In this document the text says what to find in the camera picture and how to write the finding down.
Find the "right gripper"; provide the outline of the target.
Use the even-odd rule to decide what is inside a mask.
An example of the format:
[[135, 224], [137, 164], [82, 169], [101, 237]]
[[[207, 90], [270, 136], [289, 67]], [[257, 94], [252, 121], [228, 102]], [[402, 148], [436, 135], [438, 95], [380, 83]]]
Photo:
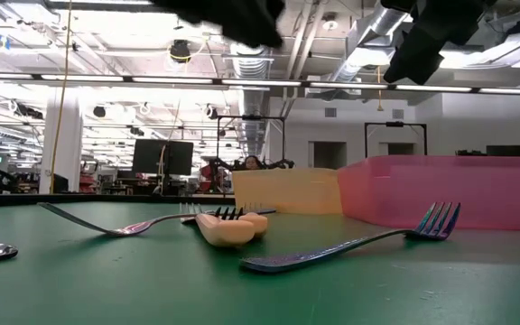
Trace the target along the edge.
[[384, 80], [409, 79], [423, 85], [440, 67], [440, 51], [451, 42], [465, 45], [497, 0], [384, 0], [384, 7], [408, 13], [413, 26], [402, 33]]

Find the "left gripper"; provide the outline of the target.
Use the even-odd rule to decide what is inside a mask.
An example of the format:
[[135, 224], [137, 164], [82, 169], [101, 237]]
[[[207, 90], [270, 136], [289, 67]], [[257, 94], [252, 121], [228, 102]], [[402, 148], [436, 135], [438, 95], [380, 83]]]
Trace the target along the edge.
[[252, 48], [283, 45], [277, 20], [285, 10], [284, 0], [151, 0], [165, 12], [189, 23], [219, 25], [222, 34]]

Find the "orange plastic bin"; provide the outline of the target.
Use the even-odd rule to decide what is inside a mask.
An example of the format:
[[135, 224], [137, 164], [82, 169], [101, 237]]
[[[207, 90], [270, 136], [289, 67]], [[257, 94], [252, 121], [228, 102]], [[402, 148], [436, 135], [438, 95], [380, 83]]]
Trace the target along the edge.
[[338, 173], [322, 168], [240, 171], [232, 174], [238, 206], [289, 214], [340, 214]]

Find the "iridescent blue fork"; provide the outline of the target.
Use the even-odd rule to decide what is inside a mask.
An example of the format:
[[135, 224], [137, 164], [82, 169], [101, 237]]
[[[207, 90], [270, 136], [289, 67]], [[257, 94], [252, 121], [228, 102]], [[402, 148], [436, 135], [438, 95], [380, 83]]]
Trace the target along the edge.
[[406, 239], [444, 241], [454, 230], [461, 204], [452, 202], [433, 203], [421, 222], [413, 229], [395, 229], [371, 237], [361, 237], [328, 246], [316, 251], [291, 255], [247, 257], [240, 260], [243, 269], [263, 274], [290, 272], [314, 265], [388, 237], [403, 235]]
[[[135, 223], [123, 228], [117, 228], [117, 229], [105, 229], [100, 226], [94, 225], [90, 222], [87, 222], [86, 220], [82, 218], [78, 218], [73, 214], [70, 214], [69, 212], [60, 209], [51, 203], [47, 202], [40, 202], [39, 206], [47, 209], [51, 213], [60, 216], [61, 218], [65, 218], [68, 221], [71, 221], [73, 223], [76, 223], [84, 228], [89, 228], [92, 230], [96, 230], [98, 232], [101, 232], [103, 234], [112, 236], [112, 237], [131, 237], [139, 235], [145, 231], [147, 231], [149, 228], [154, 226], [157, 223], [160, 223], [165, 220], [169, 219], [179, 219], [182, 224], [193, 224], [196, 222], [196, 216], [198, 214], [210, 214], [212, 217], [216, 218], [214, 216], [215, 210], [204, 210], [200, 204], [194, 204], [194, 203], [181, 203], [180, 204], [180, 213], [175, 215], [168, 215], [168, 216], [161, 216], [158, 218], [149, 219], [146, 221], [142, 221], [139, 223]], [[273, 214], [276, 212], [276, 209], [261, 209], [261, 211], [266, 214]]]

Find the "overhead light bar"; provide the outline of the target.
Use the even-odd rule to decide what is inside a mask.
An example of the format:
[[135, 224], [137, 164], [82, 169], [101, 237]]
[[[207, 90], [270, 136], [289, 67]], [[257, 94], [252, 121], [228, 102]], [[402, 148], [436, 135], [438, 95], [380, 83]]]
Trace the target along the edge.
[[331, 81], [275, 79], [219, 79], [192, 77], [136, 77], [109, 75], [62, 75], [0, 72], [0, 82], [71, 86], [129, 88], [316, 88], [340, 90], [380, 90], [403, 92], [459, 93], [478, 95], [520, 96], [520, 88], [476, 88], [457, 86], [419, 86], [406, 84], [342, 83]]

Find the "black ceiling device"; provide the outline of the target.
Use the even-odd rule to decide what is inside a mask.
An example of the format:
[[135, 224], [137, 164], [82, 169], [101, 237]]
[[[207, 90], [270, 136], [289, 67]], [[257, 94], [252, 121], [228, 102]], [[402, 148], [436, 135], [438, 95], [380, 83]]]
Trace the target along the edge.
[[169, 49], [169, 57], [177, 63], [187, 63], [191, 59], [189, 42], [187, 40], [174, 40]]

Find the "black wide monitor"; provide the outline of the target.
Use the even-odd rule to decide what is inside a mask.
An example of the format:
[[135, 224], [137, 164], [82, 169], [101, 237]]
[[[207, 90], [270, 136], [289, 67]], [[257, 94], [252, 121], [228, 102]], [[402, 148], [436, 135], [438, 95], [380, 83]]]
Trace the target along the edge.
[[520, 157], [520, 145], [488, 145], [486, 153], [488, 156]]

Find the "pink plastic bin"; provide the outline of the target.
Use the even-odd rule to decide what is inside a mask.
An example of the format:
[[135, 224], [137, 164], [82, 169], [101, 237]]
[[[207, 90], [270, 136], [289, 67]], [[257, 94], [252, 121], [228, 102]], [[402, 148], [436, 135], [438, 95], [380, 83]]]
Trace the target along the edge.
[[458, 228], [520, 230], [520, 157], [388, 155], [338, 171], [343, 214], [412, 228], [434, 202], [460, 205]]

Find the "white pillar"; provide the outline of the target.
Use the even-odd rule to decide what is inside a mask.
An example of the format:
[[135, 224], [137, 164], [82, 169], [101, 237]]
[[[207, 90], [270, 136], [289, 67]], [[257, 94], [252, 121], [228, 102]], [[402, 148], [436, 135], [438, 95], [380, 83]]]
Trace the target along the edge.
[[47, 97], [40, 174], [40, 194], [49, 194], [53, 174], [79, 190], [83, 111], [76, 88], [51, 88]]

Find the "green table mat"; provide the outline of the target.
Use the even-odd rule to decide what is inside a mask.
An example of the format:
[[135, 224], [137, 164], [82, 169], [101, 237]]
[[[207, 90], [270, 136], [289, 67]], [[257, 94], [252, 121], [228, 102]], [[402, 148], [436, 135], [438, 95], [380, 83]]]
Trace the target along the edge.
[[274, 214], [262, 240], [226, 250], [173, 219], [108, 238], [35, 205], [0, 207], [0, 242], [19, 250], [0, 262], [0, 324], [520, 325], [520, 232], [389, 237], [286, 274], [239, 267], [377, 233]]

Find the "silver ventilation duct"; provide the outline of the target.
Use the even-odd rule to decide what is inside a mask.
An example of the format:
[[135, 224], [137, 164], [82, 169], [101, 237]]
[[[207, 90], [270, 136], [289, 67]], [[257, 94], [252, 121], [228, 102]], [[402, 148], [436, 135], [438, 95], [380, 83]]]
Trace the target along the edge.
[[[265, 60], [268, 54], [266, 47], [250, 48], [241, 43], [232, 43], [230, 53], [244, 56], [244, 59], [233, 59], [232, 64], [235, 76], [238, 79], [266, 79], [269, 61]], [[265, 116], [263, 104], [264, 90], [240, 90], [238, 94], [238, 108], [241, 116]], [[259, 155], [262, 152], [265, 139], [266, 122], [264, 120], [241, 121], [241, 128], [246, 143], [248, 155]]]
[[353, 23], [345, 39], [345, 55], [328, 81], [351, 82], [367, 66], [388, 65], [395, 52], [394, 32], [407, 16], [377, 1], [372, 14]]

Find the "black rig frame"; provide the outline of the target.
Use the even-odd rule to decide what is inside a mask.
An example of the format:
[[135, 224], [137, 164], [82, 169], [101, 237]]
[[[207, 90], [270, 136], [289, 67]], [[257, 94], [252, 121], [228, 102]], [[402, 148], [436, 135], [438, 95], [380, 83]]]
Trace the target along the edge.
[[294, 163], [285, 158], [285, 141], [286, 141], [286, 133], [285, 133], [285, 118], [279, 116], [257, 116], [257, 115], [242, 115], [242, 116], [221, 116], [218, 115], [216, 125], [217, 131], [217, 143], [216, 143], [216, 157], [213, 162], [216, 165], [222, 165], [224, 168], [228, 167], [228, 164], [224, 162], [219, 157], [219, 142], [220, 138], [223, 136], [223, 130], [232, 125], [234, 122], [238, 122], [242, 125], [241, 128], [235, 127], [236, 134], [238, 135], [240, 131], [245, 134], [245, 139], [243, 141], [238, 140], [240, 144], [246, 144], [247, 149], [255, 149], [259, 145], [259, 141], [254, 137], [251, 138], [246, 133], [246, 127], [248, 124], [261, 124], [263, 123], [264, 127], [267, 128], [268, 125], [273, 125], [275, 128], [280, 128], [280, 132], [282, 135], [282, 159], [277, 162], [271, 162], [266, 165], [267, 168], [292, 168]]
[[411, 129], [414, 130], [414, 128], [416, 126], [419, 126], [422, 128], [422, 140], [423, 140], [423, 155], [427, 156], [428, 155], [428, 126], [427, 124], [423, 124], [423, 123], [405, 123], [405, 122], [402, 122], [402, 121], [387, 121], [387, 122], [384, 122], [384, 123], [381, 123], [381, 122], [365, 122], [364, 123], [364, 132], [365, 132], [365, 138], [364, 138], [364, 146], [365, 146], [365, 149], [364, 149], [364, 155], [365, 155], [365, 159], [368, 157], [368, 137], [369, 137], [369, 133], [367, 132], [367, 129], [371, 126], [371, 125], [380, 125], [380, 126], [385, 126], [385, 127], [405, 127], [405, 126], [409, 126]]

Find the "black aluminium table frame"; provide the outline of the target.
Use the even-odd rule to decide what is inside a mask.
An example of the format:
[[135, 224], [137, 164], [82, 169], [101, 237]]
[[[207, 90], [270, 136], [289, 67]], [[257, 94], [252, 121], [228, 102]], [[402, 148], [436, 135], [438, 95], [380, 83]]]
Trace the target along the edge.
[[0, 194], [0, 207], [34, 205], [40, 202], [53, 204], [82, 202], [118, 202], [118, 203], [199, 203], [202, 205], [235, 205], [236, 201], [228, 197], [178, 197], [153, 195], [102, 195], [102, 194]]

